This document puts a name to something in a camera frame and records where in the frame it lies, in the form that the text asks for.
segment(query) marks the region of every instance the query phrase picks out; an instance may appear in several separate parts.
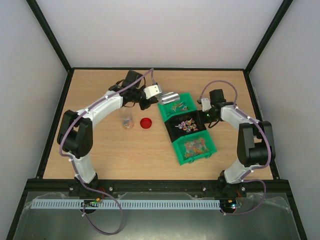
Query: wooden table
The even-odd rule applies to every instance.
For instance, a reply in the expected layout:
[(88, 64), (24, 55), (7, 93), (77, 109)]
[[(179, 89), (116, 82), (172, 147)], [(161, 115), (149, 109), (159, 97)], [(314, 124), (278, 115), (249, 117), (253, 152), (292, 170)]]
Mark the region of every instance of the wooden table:
[[(66, 110), (77, 111), (96, 101), (108, 88), (124, 79), (127, 70), (75, 70), (65, 101)], [(238, 90), (238, 106), (250, 116), (255, 116), (242, 71), (190, 71), (156, 70), (155, 80), (165, 92), (189, 92), (196, 102), (204, 86), (213, 80), (226, 80)], [(146, 78), (147, 85), (151, 78)], [(223, 89), (228, 101), (233, 101), (234, 90), (225, 83), (214, 83), (209, 91)], [(139, 105), (130, 108), (135, 126), (125, 130), (121, 126), (118, 111), (103, 119), (93, 131), (93, 148), (90, 152), (99, 179), (112, 180), (216, 180), (222, 170), (236, 160), (238, 133), (226, 122), (209, 129), (217, 152), (211, 157), (191, 164), (179, 165), (164, 121), (156, 104), (141, 111)], [(142, 118), (152, 119), (149, 129), (140, 127)], [(57, 136), (48, 158), (44, 179), (72, 179), (74, 170), (68, 158), (59, 155)], [(272, 179), (270, 168), (250, 174), (248, 179)]]

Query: purple cable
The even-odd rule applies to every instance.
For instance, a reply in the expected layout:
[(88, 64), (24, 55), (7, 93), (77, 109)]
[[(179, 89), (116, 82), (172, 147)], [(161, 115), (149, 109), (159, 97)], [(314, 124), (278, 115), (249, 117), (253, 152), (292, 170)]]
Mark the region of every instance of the purple cable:
[[(92, 110), (95, 106), (97, 106), (98, 104), (106, 101), (106, 100), (109, 99), (109, 98), (112, 98), (113, 96), (115, 96), (115, 95), (117, 95), (117, 94), (119, 94), (119, 93), (127, 90), (128, 88), (131, 88), (133, 85), (135, 85), (136, 83), (138, 83), (139, 81), (141, 81), (143, 78), (145, 78), (150, 72), (151, 72), (152, 83), (153, 83), (153, 84), (156, 84), (156, 81), (155, 81), (155, 79), (154, 79), (154, 69), (151, 68), (151, 69), (149, 69), (145, 74), (143, 74), (141, 77), (139, 77), (137, 80), (135, 80), (133, 83), (129, 84), (128, 86), (124, 87), (123, 89), (121, 89), (121, 90), (119, 90), (119, 91), (117, 91), (117, 92), (114, 92), (114, 93), (108, 95), (107, 98), (102, 97), (102, 98), (98, 99), (97, 101), (95, 101), (94, 103), (92, 103), (92, 104), (87, 108), (87, 110), (90, 111), (90, 110)], [(109, 197), (109, 198), (111, 198), (112, 200), (114, 200), (115, 203), (118, 205), (119, 210), (120, 210), (120, 213), (121, 213), (121, 223), (120, 223), (119, 228), (118, 228), (116, 231), (111, 232), (111, 233), (105, 232), (105, 231), (102, 231), (102, 230), (98, 229), (98, 228), (92, 223), (92, 221), (91, 221), (91, 220), (88, 218), (88, 216), (85, 214), (86, 205), (84, 206), (84, 208), (83, 208), (83, 210), (82, 210), (82, 212), (84, 213), (84, 216), (85, 216), (86, 219), (89, 221), (90, 225), (93, 227), (94, 230), (96, 230), (96, 231), (97, 231), (98, 233), (100, 233), (100, 234), (107, 235), (107, 236), (115, 235), (115, 234), (117, 234), (117, 233), (119, 233), (119, 232), (121, 231), (121, 229), (123, 228), (124, 223), (125, 223), (124, 212), (123, 212), (123, 209), (121, 208), (120, 203), (119, 203), (113, 196), (111, 196), (110, 194), (108, 194), (108, 193), (106, 193), (106, 192), (104, 192), (104, 191), (99, 191), (99, 190), (93, 189), (93, 188), (91, 188), (91, 187), (88, 187), (88, 186), (84, 183), (84, 181), (83, 181), (83, 179), (81, 178), (81, 176), (79, 175), (79, 172), (78, 172), (78, 170), (77, 170), (77, 167), (76, 167), (76, 165), (75, 165), (75, 163), (74, 163), (74, 158), (73, 158), (73, 156), (72, 156), (71, 154), (64, 154), (64, 153), (63, 153), (63, 146), (64, 146), (64, 144), (65, 144), (65, 141), (66, 141), (69, 133), (70, 133), (71, 130), (74, 128), (74, 126), (77, 124), (77, 122), (78, 122), (86, 113), (87, 113), (87, 111), (83, 111), (83, 113), (81, 113), (81, 114), (73, 121), (73, 123), (69, 126), (69, 128), (68, 128), (67, 131), (65, 132), (65, 134), (64, 134), (64, 136), (63, 136), (63, 138), (62, 138), (62, 140), (61, 140), (61, 143), (60, 143), (59, 154), (60, 154), (61, 156), (63, 156), (63, 157), (68, 157), (68, 158), (71, 159), (72, 166), (73, 166), (73, 169), (74, 169), (74, 171), (75, 171), (75, 174), (77, 175), (77, 178), (79, 179), (80, 183), (82, 184), (82, 186), (83, 186), (85, 189), (90, 190), (90, 191), (93, 191), (93, 192), (96, 192), (96, 193), (99, 193), (99, 194), (106, 195), (107, 197)]]
[(266, 193), (267, 193), (267, 187), (264, 181), (262, 181), (261, 179), (251, 179), (251, 180), (244, 180), (244, 183), (250, 183), (250, 182), (255, 182), (258, 181), (260, 183), (262, 183), (263, 185), (263, 195), (262, 195), (262, 199), (261, 201), (252, 209), (248, 210), (248, 211), (244, 211), (244, 212), (239, 212), (239, 213), (226, 213), (222, 210), (221, 208), (221, 212), (223, 213), (223, 215), (229, 215), (229, 216), (235, 216), (235, 215), (245, 215), (245, 214), (249, 214), (252, 213), (253, 211), (255, 211), (257, 208), (260, 207), (260, 205), (264, 202), (264, 199), (266, 198)]
[[(200, 98), (199, 100), (201, 101), (202, 99), (202, 96), (204, 95), (204, 92), (205, 90), (207, 89), (207, 87), (209, 87), (209, 85), (213, 84), (213, 83), (226, 83), (228, 85), (230, 85), (233, 90), (234, 90), (234, 93), (235, 93), (235, 98), (234, 98), (234, 101), (233, 101), (233, 108), (234, 110), (239, 113), (242, 117), (244, 117), (245, 119), (249, 119), (250, 122), (252, 122), (256, 128), (259, 130), (264, 142), (265, 142), (265, 145), (266, 145), (266, 149), (267, 149), (267, 152), (268, 152), (268, 159), (266, 161), (266, 164), (263, 165), (263, 166), (256, 166), (256, 167), (253, 167), (252, 170), (255, 170), (255, 169), (264, 169), (266, 167), (269, 166), (270, 164), (270, 161), (271, 161), (271, 149), (270, 149), (270, 145), (269, 145), (269, 142), (268, 142), (268, 139), (264, 133), (264, 131), (262, 130), (262, 128), (258, 125), (258, 123), (256, 123), (256, 121), (254, 121), (251, 117), (248, 118), (249, 116), (247, 114), (245, 114), (243, 111), (241, 111), (238, 107), (237, 107), (237, 99), (238, 99), (238, 91), (236, 89), (236, 87), (228, 82), (228, 81), (225, 81), (225, 80), (215, 80), (215, 81), (211, 81), (209, 82), (205, 87), (204, 89), (202, 90), (202, 93), (200, 95)], [(245, 211), (245, 212), (241, 212), (241, 213), (225, 213), (222, 209), (221, 211), (223, 212), (223, 214), (225, 215), (244, 215), (244, 214), (249, 214), (249, 213), (252, 213), (254, 210), (256, 210), (258, 207), (260, 207), (260, 205), (263, 203), (265, 197), (266, 197), (266, 193), (267, 193), (267, 188), (266, 188), (266, 185), (264, 183), (264, 181), (260, 180), (260, 179), (252, 179), (252, 180), (243, 180), (249, 173), (251, 173), (251, 170), (247, 171), (240, 179), (242, 180), (243, 183), (250, 183), (250, 182), (255, 182), (255, 181), (259, 181), (263, 184), (263, 188), (264, 188), (264, 191), (263, 191), (263, 196), (262, 196), (262, 199), (261, 201), (259, 202), (259, 204), (257, 206), (255, 206), (253, 209), (249, 210), (249, 211)]]

